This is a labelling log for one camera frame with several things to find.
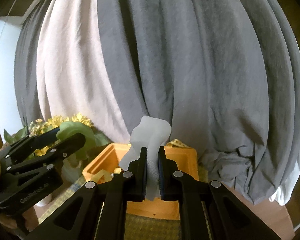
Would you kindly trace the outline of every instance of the green checkered cloth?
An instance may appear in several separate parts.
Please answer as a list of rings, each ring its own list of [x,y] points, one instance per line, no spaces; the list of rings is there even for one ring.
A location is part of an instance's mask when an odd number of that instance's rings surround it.
[[[202,167],[198,166],[200,181],[208,182],[208,173]],[[39,218],[39,223],[45,220],[58,207],[60,207],[68,198],[72,196],[83,184],[85,179],[81,176],[71,185],[60,197],[56,199],[53,205]],[[180,221],[153,219],[148,217],[127,214],[125,225],[125,240],[179,240],[181,239]]]

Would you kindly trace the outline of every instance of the small yellow object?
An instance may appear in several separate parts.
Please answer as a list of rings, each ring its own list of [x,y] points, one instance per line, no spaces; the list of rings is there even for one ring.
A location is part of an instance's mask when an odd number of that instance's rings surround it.
[[[166,147],[172,148],[172,147],[181,147],[181,148],[191,148],[190,146],[184,144],[183,142],[181,142],[178,139],[174,139],[171,142],[168,142]]]
[[[115,168],[113,173],[120,174],[121,173],[121,168]]]
[[[97,174],[93,175],[90,179],[90,181],[94,181],[98,184],[111,181],[112,176],[109,171],[101,170]]]
[[[81,113],[75,114],[74,116],[72,116],[71,119],[72,119],[72,122],[82,122],[83,124],[85,124],[89,127],[93,126],[92,121],[88,117],[82,115]]]

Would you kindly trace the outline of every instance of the person's hand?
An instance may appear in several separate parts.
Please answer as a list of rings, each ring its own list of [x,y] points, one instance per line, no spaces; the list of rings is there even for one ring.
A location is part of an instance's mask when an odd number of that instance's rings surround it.
[[[29,208],[22,214],[22,216],[25,218],[25,226],[30,232],[39,225],[34,207]],[[14,230],[18,227],[17,222],[12,217],[8,217],[3,213],[0,214],[0,224],[2,224],[6,229],[8,228]]]

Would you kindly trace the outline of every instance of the white plastic piece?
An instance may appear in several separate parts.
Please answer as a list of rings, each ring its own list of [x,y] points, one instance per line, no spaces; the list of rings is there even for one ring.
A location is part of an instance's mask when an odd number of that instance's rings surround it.
[[[46,196],[44,199],[40,200],[36,204],[36,206],[37,207],[44,207],[44,206],[48,205],[51,202],[51,200],[52,200],[52,193],[49,194],[48,196]]]
[[[147,187],[146,198],[153,201],[160,197],[158,151],[168,140],[171,133],[170,124],[158,118],[143,116],[140,124],[131,133],[131,148],[121,159],[119,166],[125,171],[129,163],[139,159],[142,147],[147,147]]]

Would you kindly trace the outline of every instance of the fabric fold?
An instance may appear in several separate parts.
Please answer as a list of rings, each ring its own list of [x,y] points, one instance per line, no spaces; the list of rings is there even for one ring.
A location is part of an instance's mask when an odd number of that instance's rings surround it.
[[[285,168],[282,176],[280,186],[270,198],[271,201],[276,200],[280,205],[283,206],[290,200],[293,188],[296,185],[300,175],[300,50],[287,17],[285,16],[277,0],[267,0],[267,2],[271,6],[278,20],[287,44],[295,92],[294,133],[291,152],[287,162],[287,167]]]
[[[16,48],[14,86],[22,124],[42,118],[37,90],[37,46],[42,22],[51,0],[41,0],[25,20]]]
[[[124,32],[126,17],[133,37]],[[105,66],[125,123],[138,123],[142,114],[127,102],[144,104],[149,116],[171,124],[170,139],[197,150],[211,178],[242,185],[251,201],[264,198],[261,191],[249,197],[244,187],[265,151],[269,106],[261,48],[240,1],[98,0],[98,18]],[[134,43],[139,73],[126,60]],[[131,86],[122,91],[116,80],[123,75],[135,87],[140,75],[144,101],[133,97]]]
[[[38,42],[37,83],[45,119],[81,112],[112,141],[129,141],[104,65],[97,0],[51,2]]]
[[[288,48],[267,0],[240,0],[258,37],[269,93],[269,135],[266,149],[251,178],[248,194],[271,196],[288,163],[294,134],[294,82]],[[264,197],[256,199],[255,204]]]

